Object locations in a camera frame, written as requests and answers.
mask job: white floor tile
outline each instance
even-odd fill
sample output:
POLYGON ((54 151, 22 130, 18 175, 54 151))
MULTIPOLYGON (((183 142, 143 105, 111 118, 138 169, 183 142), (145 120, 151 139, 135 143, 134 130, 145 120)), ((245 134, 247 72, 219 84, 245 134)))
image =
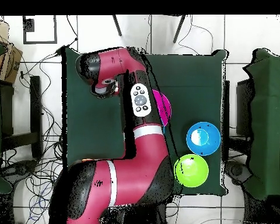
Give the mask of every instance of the white floor tile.
POLYGON ((236 87, 237 83, 249 78, 248 74, 245 73, 241 64, 226 64, 226 80, 230 81, 229 86, 229 128, 230 135, 236 135, 236 121, 237 121, 237 98, 236 98, 236 87))
POLYGON ((29 208, 14 208, 15 223, 22 224, 48 224, 48 210, 34 208, 32 211, 29 208))
POLYGON ((149 15, 116 15, 122 36, 118 35, 112 15, 78 16, 79 52, 89 53, 111 47, 145 49, 150 32, 149 15))
POLYGON ((222 197, 222 206, 244 207, 244 195, 240 186, 232 184, 231 178, 227 175, 225 175, 224 185, 228 189, 228 193, 222 197))
POLYGON ((219 207, 220 201, 215 195, 185 195, 180 199, 180 206, 219 207))
MULTIPOLYGON (((36 16, 35 17, 35 34, 36 36, 41 37, 43 40, 44 37, 48 37, 46 30, 52 29, 54 25, 53 21, 50 22, 46 16, 36 16), (46 23, 46 25, 39 25, 37 22, 46 23)), ((77 22, 76 16, 68 16, 68 19, 76 32, 77 22)), ((42 60, 45 56, 55 53, 63 45, 71 44, 75 39, 75 34, 73 33, 65 15, 57 15, 57 44, 23 44, 23 17, 22 16, 4 16, 4 21, 9 24, 9 42, 13 43, 18 49, 23 51, 23 58, 26 62, 37 62, 42 60)), ((77 42, 71 45, 73 49, 77 49, 77 42)), ((55 57, 52 61, 61 61, 61 57, 55 57)))
MULTIPOLYGON (((176 209, 169 209, 167 216, 173 215, 175 212, 176 209)), ((219 208, 179 208, 178 212, 172 217, 167 217, 168 224, 220 224, 219 208)))
POLYGON ((19 182, 13 197, 13 206, 32 207, 37 200, 37 196, 35 196, 35 194, 40 191, 40 186, 37 185, 40 185, 40 180, 35 177, 29 177, 19 182))
POLYGON ((222 208, 222 224, 243 224, 244 209, 222 208))
POLYGON ((226 15, 225 23, 227 62, 250 63, 258 48, 280 54, 280 16, 226 15))
POLYGON ((152 16, 152 53, 153 54, 204 54, 223 49, 223 15, 194 15, 191 27, 190 15, 187 15, 181 27, 176 44, 173 39, 181 16, 152 16))

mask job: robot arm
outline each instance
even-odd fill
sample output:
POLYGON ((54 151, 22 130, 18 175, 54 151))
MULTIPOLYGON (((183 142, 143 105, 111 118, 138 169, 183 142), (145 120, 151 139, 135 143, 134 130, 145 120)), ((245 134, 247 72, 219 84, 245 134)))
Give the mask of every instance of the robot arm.
POLYGON ((120 97, 127 151, 123 159, 86 159, 69 167, 66 224, 100 224, 107 207, 164 201, 173 188, 173 173, 141 56, 133 48, 83 54, 76 70, 92 94, 120 97))

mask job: table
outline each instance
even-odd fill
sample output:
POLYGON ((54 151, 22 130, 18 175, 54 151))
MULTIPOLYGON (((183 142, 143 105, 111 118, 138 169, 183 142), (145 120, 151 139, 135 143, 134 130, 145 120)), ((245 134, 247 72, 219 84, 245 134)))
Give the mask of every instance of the table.
MULTIPOLYGON (((119 98, 99 100, 93 97, 90 87, 81 80, 75 70, 79 54, 66 49, 67 77, 67 140, 68 165, 78 159, 120 158, 124 153, 119 98)), ((157 83, 171 102, 171 127, 179 156, 191 153, 186 144, 188 129, 195 123, 207 121, 220 129, 222 61, 226 51, 213 56, 147 55, 157 83)), ((149 73, 154 89, 155 80, 149 73)), ((173 144, 165 136, 172 164, 177 160, 173 144)), ((221 152, 218 149, 205 156, 209 165, 206 182, 197 188, 182 188, 174 182, 175 194, 225 195, 221 185, 221 152)))
POLYGON ((255 87, 251 102, 254 141, 244 187, 258 200, 280 195, 280 57, 259 49, 247 67, 255 87))
MULTIPOLYGON (((3 45, 0 44, 0 55, 5 52, 3 45)), ((30 78, 30 84, 33 88, 30 94, 30 129, 31 132, 10 135, 12 134, 12 127, 9 121, 12 121, 12 114, 9 112, 12 109, 10 104, 12 101, 6 99, 6 90, 4 87, 8 83, 0 81, 0 159, 1 153, 13 148, 17 148, 23 145, 31 144, 32 157, 40 158, 42 155, 42 143, 41 143, 41 102, 40 98, 40 78, 39 76, 32 76, 30 78), (8 106, 1 107, 1 103, 8 104, 8 106)), ((10 193, 12 190, 11 185, 3 180, 0 175, 0 193, 10 193)))

